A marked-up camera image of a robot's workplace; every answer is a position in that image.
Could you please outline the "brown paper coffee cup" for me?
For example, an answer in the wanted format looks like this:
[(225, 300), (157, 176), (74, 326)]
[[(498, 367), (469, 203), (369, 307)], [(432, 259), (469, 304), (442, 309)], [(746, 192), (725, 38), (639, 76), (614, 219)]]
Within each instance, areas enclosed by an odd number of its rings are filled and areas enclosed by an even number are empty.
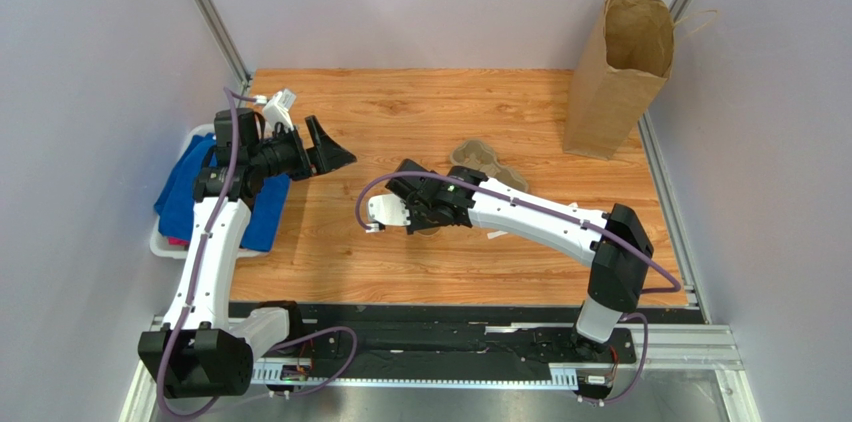
[(418, 226), (412, 233), (418, 236), (430, 237), (436, 235), (439, 231), (439, 227)]

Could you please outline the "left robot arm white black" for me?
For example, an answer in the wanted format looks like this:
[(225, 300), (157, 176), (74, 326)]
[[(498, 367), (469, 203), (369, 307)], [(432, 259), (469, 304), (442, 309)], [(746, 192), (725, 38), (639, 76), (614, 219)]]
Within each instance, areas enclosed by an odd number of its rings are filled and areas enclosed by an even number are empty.
[(282, 122), (264, 135), (264, 117), (223, 110), (213, 122), (214, 145), (192, 185), (188, 254), (175, 297), (157, 330), (141, 334), (138, 355), (163, 399), (240, 396), (255, 362), (284, 342), (301, 321), (293, 302), (264, 303), (237, 325), (229, 295), (242, 239), (265, 182), (334, 172), (356, 162), (318, 119), (305, 120), (312, 146)]

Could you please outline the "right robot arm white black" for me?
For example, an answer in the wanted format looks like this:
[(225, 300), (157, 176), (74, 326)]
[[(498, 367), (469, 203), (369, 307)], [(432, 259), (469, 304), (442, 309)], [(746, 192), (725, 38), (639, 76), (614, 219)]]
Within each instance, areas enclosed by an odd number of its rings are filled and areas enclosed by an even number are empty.
[(506, 232), (552, 248), (590, 270), (587, 296), (575, 324), (586, 342), (607, 342), (620, 319), (633, 312), (654, 253), (636, 212), (564, 205), (512, 188), (481, 171), (454, 166), (441, 179), (406, 159), (386, 194), (367, 203), (370, 222), (413, 234), (465, 226)]

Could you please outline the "white paper wrapped straw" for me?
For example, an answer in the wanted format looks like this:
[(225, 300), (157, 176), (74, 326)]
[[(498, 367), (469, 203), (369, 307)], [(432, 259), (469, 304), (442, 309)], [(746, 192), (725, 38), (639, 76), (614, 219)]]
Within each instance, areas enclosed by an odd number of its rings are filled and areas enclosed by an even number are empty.
[(579, 230), (583, 221), (577, 216), (579, 211), (576, 203), (487, 199), (476, 203), (470, 218), (475, 226), (488, 231), (489, 239), (517, 235), (546, 245)]

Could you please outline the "grey pulp cup carrier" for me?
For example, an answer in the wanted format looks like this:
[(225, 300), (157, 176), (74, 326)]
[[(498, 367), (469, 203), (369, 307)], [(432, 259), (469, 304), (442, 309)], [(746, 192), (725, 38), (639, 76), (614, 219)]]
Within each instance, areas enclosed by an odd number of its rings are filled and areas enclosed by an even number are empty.
[(477, 170), (510, 188), (529, 192), (527, 180), (516, 169), (503, 164), (496, 151), (482, 140), (465, 140), (450, 153), (449, 159), (453, 166)]

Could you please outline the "blue folded cloth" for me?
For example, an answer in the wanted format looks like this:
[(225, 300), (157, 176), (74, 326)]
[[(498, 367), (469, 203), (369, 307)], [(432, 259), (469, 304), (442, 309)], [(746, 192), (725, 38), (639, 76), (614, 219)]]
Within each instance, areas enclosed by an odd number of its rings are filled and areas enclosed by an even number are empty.
[[(154, 203), (154, 211), (160, 218), (159, 232), (163, 236), (190, 242), (194, 228), (193, 183), (208, 149), (214, 145), (212, 134), (195, 136), (173, 167)], [(255, 200), (240, 248), (259, 252), (269, 252), (272, 249), (290, 185), (291, 180), (285, 175), (264, 182)]]

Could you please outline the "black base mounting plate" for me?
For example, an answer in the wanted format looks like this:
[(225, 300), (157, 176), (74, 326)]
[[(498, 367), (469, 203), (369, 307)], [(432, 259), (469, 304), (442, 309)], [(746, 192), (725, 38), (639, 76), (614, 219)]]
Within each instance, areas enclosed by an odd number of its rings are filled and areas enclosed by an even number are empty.
[(581, 345), (572, 325), (576, 306), (355, 305), (305, 303), (297, 336), (346, 326), (353, 336), (332, 333), (306, 349), (312, 376), (343, 367), (345, 380), (367, 382), (538, 382), (559, 363), (626, 367), (637, 362), (639, 341), (618, 328), (600, 349)]

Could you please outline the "pink cloth in basket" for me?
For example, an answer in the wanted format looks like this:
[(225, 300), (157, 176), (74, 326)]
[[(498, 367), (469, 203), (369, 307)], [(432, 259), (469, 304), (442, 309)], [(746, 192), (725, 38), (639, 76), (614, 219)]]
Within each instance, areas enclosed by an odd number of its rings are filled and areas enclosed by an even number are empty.
[(176, 250), (187, 250), (190, 245), (189, 241), (173, 237), (166, 237), (165, 241), (168, 247), (174, 247)]

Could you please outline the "white plastic basket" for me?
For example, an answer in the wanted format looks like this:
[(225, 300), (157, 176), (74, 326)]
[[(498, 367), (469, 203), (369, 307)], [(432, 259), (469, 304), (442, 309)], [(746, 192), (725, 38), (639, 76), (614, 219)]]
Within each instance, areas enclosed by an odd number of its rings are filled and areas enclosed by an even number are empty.
[[(206, 136), (214, 133), (214, 125), (212, 123), (201, 124), (191, 129), (184, 137), (181, 145), (181, 155), (188, 149), (190, 143), (195, 136)], [(188, 254), (188, 249), (184, 246), (172, 245), (168, 239), (159, 232), (159, 221), (157, 217), (149, 239), (149, 248), (151, 252), (161, 258), (173, 260), (185, 260)], [(238, 258), (254, 258), (266, 256), (267, 252), (259, 252), (240, 248), (238, 250)]]

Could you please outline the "brown paper bag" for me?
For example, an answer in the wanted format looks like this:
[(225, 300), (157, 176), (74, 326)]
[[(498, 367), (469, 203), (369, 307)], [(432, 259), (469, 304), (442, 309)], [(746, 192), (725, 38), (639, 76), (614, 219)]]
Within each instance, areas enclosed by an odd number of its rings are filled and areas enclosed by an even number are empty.
[(604, 0), (573, 71), (562, 150), (611, 159), (669, 81), (678, 44), (718, 17), (676, 20), (662, 0)]

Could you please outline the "aluminium frame rail front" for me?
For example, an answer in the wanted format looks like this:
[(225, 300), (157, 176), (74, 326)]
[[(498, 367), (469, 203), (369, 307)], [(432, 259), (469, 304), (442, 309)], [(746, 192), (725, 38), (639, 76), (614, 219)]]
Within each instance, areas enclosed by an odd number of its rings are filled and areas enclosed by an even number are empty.
[(569, 308), (308, 305), (307, 341), (245, 393), (173, 400), (198, 421), (757, 421), (732, 331), (647, 309), (604, 349)]

